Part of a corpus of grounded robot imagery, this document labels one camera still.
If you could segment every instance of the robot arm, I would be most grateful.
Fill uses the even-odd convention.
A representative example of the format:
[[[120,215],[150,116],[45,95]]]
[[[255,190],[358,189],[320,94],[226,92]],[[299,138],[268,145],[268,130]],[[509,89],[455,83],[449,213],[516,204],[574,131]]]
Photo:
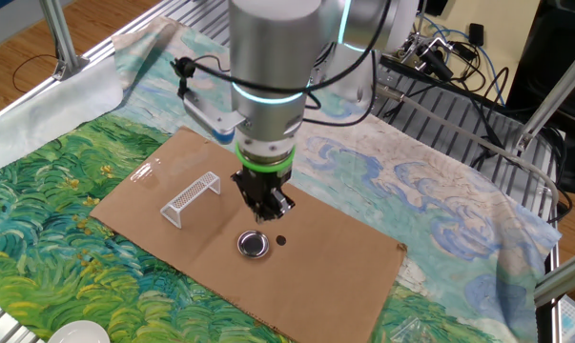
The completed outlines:
[[[384,13],[374,48],[385,50],[387,42],[395,45],[392,39],[401,44],[417,4],[416,0],[230,0],[232,76],[277,89],[305,88],[323,44],[337,41],[350,43],[355,50],[367,47]],[[407,8],[410,18],[405,20],[403,37],[392,37],[394,23],[403,17],[398,15],[400,7],[401,12]],[[237,123],[236,155],[243,166],[232,178],[258,223],[281,218],[295,206],[281,186],[291,177],[306,96],[232,84],[234,112],[227,120]],[[195,110],[187,99],[186,94],[186,107]]]

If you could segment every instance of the blue cable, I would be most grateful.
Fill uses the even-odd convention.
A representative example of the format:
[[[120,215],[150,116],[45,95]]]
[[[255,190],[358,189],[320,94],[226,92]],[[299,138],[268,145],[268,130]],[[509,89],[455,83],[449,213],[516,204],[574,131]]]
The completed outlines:
[[[417,16],[422,16],[422,19],[428,21],[431,25],[433,25],[433,27],[437,30],[436,33],[439,32],[439,33],[442,35],[443,40],[444,40],[445,42],[447,42],[446,36],[444,36],[443,33],[442,33],[442,29],[440,29],[440,27],[439,27],[436,23],[434,23],[431,19],[427,18],[426,16],[424,16],[424,15],[422,15],[422,14],[420,14],[420,13],[417,14]]]
[[[461,32],[459,30],[449,30],[449,29],[438,30],[437,32],[433,33],[433,35],[436,35],[439,33],[442,35],[442,37],[444,37],[444,35],[443,35],[444,32],[448,32],[448,33],[455,32],[455,33],[458,33],[458,34],[462,35],[463,37],[465,37],[465,39],[469,40],[469,36],[467,34],[465,34],[464,32]],[[484,49],[482,49],[482,47],[478,47],[478,49],[482,52],[484,57],[486,57],[486,60],[488,61],[488,65],[490,65],[490,69],[493,71],[493,77],[497,78],[497,73],[495,72],[495,66],[493,66],[493,61],[490,60],[490,56],[488,56],[488,53],[486,53],[486,51],[484,51]],[[499,88],[499,82],[495,82],[495,88],[497,89],[497,94],[499,94],[499,92],[501,91]],[[501,100],[502,105],[505,107],[505,101],[503,101],[503,97],[501,95],[499,95],[499,99]]]

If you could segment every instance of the black power cable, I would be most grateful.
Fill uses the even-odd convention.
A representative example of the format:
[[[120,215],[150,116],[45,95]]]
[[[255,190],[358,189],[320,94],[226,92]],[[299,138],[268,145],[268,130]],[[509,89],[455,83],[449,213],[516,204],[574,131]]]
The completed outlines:
[[[217,68],[218,68],[221,72],[229,72],[229,71],[230,71],[229,69],[224,70],[223,68],[221,68],[221,61],[219,60],[219,57],[214,56],[214,55],[202,55],[202,56],[200,56],[200,57],[195,58],[195,59],[193,60],[193,62],[197,62],[197,61],[199,61],[199,60],[201,60],[201,59],[204,59],[204,58],[213,58],[213,59],[215,59],[215,60],[217,61]]]
[[[365,113],[356,121],[350,122],[350,123],[332,123],[332,122],[324,122],[324,121],[319,121],[319,120],[315,120],[315,119],[308,119],[308,118],[304,118],[303,121],[305,123],[311,123],[311,124],[317,124],[317,125],[323,125],[323,126],[329,126],[329,127],[335,127],[335,128],[344,128],[344,127],[349,127],[349,126],[353,126],[353,125],[357,125],[358,123],[362,122],[372,111],[372,109],[374,108],[374,102],[376,101],[376,84],[377,84],[377,66],[376,66],[376,55],[374,53],[372,53],[372,99],[370,100],[370,105],[367,107],[367,110],[365,111]]]
[[[386,20],[386,16],[387,16],[387,13],[388,13],[390,7],[391,7],[391,1],[386,0],[386,3],[384,5],[384,9],[382,10],[382,15],[380,16],[380,22],[379,22],[379,25],[376,29],[376,32],[374,32],[374,36],[372,37],[370,44],[367,46],[367,48],[365,48],[365,50],[363,51],[361,56],[357,59],[357,61],[355,61],[355,63],[353,63],[349,68],[347,68],[346,70],[337,74],[336,76],[330,78],[329,80],[320,82],[316,85],[307,86],[307,87],[300,87],[300,88],[293,88],[293,89],[270,87],[270,86],[260,85],[260,84],[255,83],[255,82],[250,82],[250,81],[246,81],[246,80],[243,80],[243,79],[240,79],[237,77],[223,74],[220,71],[216,71],[214,69],[208,68],[208,67],[203,66],[203,65],[201,65],[195,61],[188,61],[187,64],[194,65],[197,69],[200,69],[201,71],[207,72],[207,73],[211,74],[212,76],[220,78],[224,81],[234,82],[237,85],[247,87],[247,88],[252,89],[252,90],[269,91],[269,92],[281,93],[281,94],[295,94],[295,93],[299,93],[299,92],[309,93],[311,91],[317,91],[317,90],[328,87],[328,86],[338,82],[339,80],[344,78],[346,75],[348,75],[349,73],[354,71],[361,63],[363,63],[363,61],[365,60],[367,55],[370,54],[370,51],[372,51],[372,49],[374,48],[374,46],[376,45],[376,42],[378,41],[378,39],[380,37],[380,33],[382,32],[382,27],[384,26],[384,22]]]
[[[312,94],[311,92],[309,92],[307,94],[311,100],[313,100],[315,102],[315,106],[310,106],[310,105],[306,105],[306,109],[308,110],[320,110],[321,109],[321,102],[318,100],[318,98]]]
[[[13,71],[13,74],[11,75],[11,84],[13,85],[13,87],[14,87],[17,91],[27,92],[27,91],[22,91],[21,89],[18,88],[18,86],[16,86],[16,73],[18,73],[18,71],[20,71],[20,68],[24,67],[24,65],[26,65],[27,63],[29,63],[29,62],[32,61],[33,59],[36,59],[36,58],[39,58],[39,57],[51,57],[51,58],[54,58],[54,59],[56,58],[55,56],[52,56],[52,55],[50,55],[50,54],[44,53],[44,54],[40,54],[40,55],[33,56],[33,57],[27,59],[26,61],[22,62],[22,63],[20,64],[20,66],[18,66],[18,68],[16,68],[16,70]]]

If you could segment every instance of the cardboard sheet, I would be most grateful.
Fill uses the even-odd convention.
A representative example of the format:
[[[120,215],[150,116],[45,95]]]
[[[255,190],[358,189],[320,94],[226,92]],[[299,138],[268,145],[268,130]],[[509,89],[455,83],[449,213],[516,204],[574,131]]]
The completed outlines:
[[[296,206],[260,226],[230,179],[239,168],[231,152],[181,129],[91,216],[296,341],[367,342],[405,246],[291,185],[284,191]],[[176,228],[160,209],[208,171],[220,177],[221,195],[203,193]],[[268,236],[264,257],[238,252],[248,230]]]

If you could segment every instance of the black cable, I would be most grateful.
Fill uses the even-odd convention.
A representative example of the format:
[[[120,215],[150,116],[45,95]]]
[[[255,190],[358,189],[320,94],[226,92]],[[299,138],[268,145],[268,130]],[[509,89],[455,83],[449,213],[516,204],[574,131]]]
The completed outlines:
[[[311,100],[313,100],[315,102],[315,106],[310,106],[310,105],[306,105],[306,109],[308,110],[320,110],[321,109],[321,102],[318,100],[318,98],[312,94],[311,92],[307,93],[306,95],[308,95]]]
[[[458,53],[454,53],[457,57],[459,57],[466,65],[468,69],[471,69],[471,72],[467,72],[467,70],[463,71],[464,72],[464,76],[462,77],[462,81],[461,82],[465,82],[467,81],[467,79],[469,79],[474,73],[477,73],[480,75],[480,77],[482,78],[482,84],[477,87],[474,90],[471,90],[471,92],[476,92],[479,91],[481,89],[484,88],[484,86],[486,85],[486,76],[484,76],[484,74],[480,71],[479,67],[475,67],[473,64],[471,64],[469,61],[467,61],[463,56],[459,55]]]
[[[490,123],[488,122],[488,120],[490,119],[490,114],[492,113],[492,111],[497,106],[497,102],[499,101],[501,94],[503,93],[503,91],[505,89],[505,86],[507,84],[507,78],[509,76],[509,68],[503,68],[503,69],[501,69],[501,71],[499,71],[497,76],[490,83],[490,86],[488,86],[488,89],[486,90],[486,93],[484,94],[483,98],[486,98],[488,96],[488,94],[490,93],[490,90],[492,90],[493,86],[495,86],[495,84],[499,80],[499,77],[501,77],[502,74],[505,74],[505,78],[503,79],[502,86],[500,87],[499,91],[497,92],[497,97],[495,98],[495,101],[493,102],[490,109],[488,110],[487,115],[484,115],[482,107],[478,107],[478,105],[474,101],[473,97],[470,97],[469,99],[471,100],[471,103],[474,106],[474,109],[480,115],[480,118],[484,123],[484,127],[486,129],[486,134],[487,134],[487,136],[485,138],[488,139],[488,141],[490,143],[492,143],[493,145],[495,145],[501,149],[504,149],[504,146],[503,146],[501,139],[499,139],[499,137],[497,136],[497,134],[495,133],[493,128],[490,126]],[[462,83],[462,85],[466,90],[468,90],[467,85],[465,83]],[[489,151],[488,149],[486,149],[484,147],[482,147],[482,150],[483,150],[482,153],[476,159],[474,159],[472,161],[472,163],[469,165],[471,168],[474,168],[474,169],[481,168],[484,159],[490,158],[496,154],[494,152]]]
[[[329,44],[329,46],[327,47],[327,49],[321,54],[321,56],[319,56],[317,58],[317,61],[315,61],[315,65],[314,67],[318,67],[320,66],[323,62],[325,62],[325,60],[327,59],[327,57],[329,57],[329,55],[332,53],[332,51],[334,50],[334,48],[336,47],[336,43],[332,42]]]
[[[315,120],[315,119],[307,119],[304,118],[303,121],[305,123],[311,123],[311,124],[317,124],[317,125],[323,125],[323,126],[329,126],[329,127],[335,127],[335,128],[344,128],[344,127],[349,127],[349,126],[353,126],[353,125],[357,125],[358,123],[362,122],[372,111],[372,109],[374,108],[374,102],[376,101],[376,83],[377,83],[377,66],[376,66],[376,55],[374,53],[372,53],[372,99],[370,100],[370,105],[367,107],[367,110],[365,111],[365,113],[356,121],[350,122],[350,123],[332,123],[332,122],[324,122],[324,121],[319,121],[319,120]]]
[[[547,224],[553,224],[553,223],[560,222],[561,220],[565,219],[565,217],[571,212],[571,210],[573,210],[573,200],[571,200],[571,197],[569,196],[569,194],[567,194],[561,188],[559,188],[558,191],[561,192],[563,194],[563,196],[565,197],[566,202],[567,202],[567,207],[566,207],[565,212],[563,212],[562,214],[559,214],[556,217],[548,220]]]
[[[252,89],[252,90],[269,91],[269,92],[281,93],[281,94],[295,94],[295,93],[299,93],[299,92],[308,93],[311,91],[317,91],[317,90],[328,87],[328,86],[338,82],[339,80],[344,78],[344,76],[346,76],[349,73],[351,73],[352,71],[354,71],[361,63],[363,63],[363,61],[365,60],[367,55],[370,54],[370,51],[374,48],[374,46],[376,45],[376,42],[378,41],[378,39],[380,37],[380,33],[382,32],[382,27],[384,26],[384,22],[386,20],[386,16],[387,16],[387,13],[388,13],[390,7],[391,7],[391,1],[387,0],[385,5],[384,5],[384,9],[382,10],[382,14],[380,15],[380,22],[379,22],[379,25],[376,29],[376,32],[374,32],[374,36],[372,37],[372,41],[370,41],[370,44],[367,46],[367,48],[365,48],[365,50],[363,51],[361,56],[357,59],[357,61],[355,61],[355,63],[353,63],[349,68],[342,71],[338,75],[330,78],[329,80],[320,82],[316,85],[307,86],[307,87],[299,87],[299,88],[294,88],[294,89],[264,86],[264,85],[259,85],[255,82],[250,82],[250,81],[246,81],[243,79],[239,79],[237,77],[223,74],[219,71],[215,71],[211,68],[203,66],[203,65],[201,65],[197,62],[194,62],[194,61],[191,61],[188,63],[194,64],[194,66],[197,69],[200,69],[201,71],[207,72],[207,73],[211,74],[212,76],[218,77],[224,81],[234,82],[237,85],[247,87],[247,88]]]
[[[39,57],[51,57],[51,58],[56,58],[55,56],[52,56],[50,54],[40,54],[40,55],[36,55],[33,56],[31,58],[29,58],[28,60],[22,62],[22,64],[20,64],[20,66],[18,66],[18,68],[16,68],[15,71],[13,71],[13,74],[11,75],[11,83],[13,84],[13,87],[17,90],[17,91],[21,91],[21,92],[27,92],[27,91],[22,91],[18,88],[18,86],[16,86],[16,73],[20,70],[20,68],[22,68],[24,65],[26,65],[27,63],[29,63],[30,61],[32,61],[35,58],[39,58]]]
[[[203,56],[200,56],[200,57],[195,58],[193,61],[194,61],[194,62],[197,62],[197,61],[199,61],[199,60],[201,60],[201,59],[204,59],[204,58],[213,58],[213,59],[215,59],[215,60],[217,61],[217,67],[219,68],[220,71],[222,71],[222,72],[230,72],[229,69],[224,70],[223,68],[221,68],[221,61],[219,60],[219,57],[214,56],[214,55],[203,55]]]

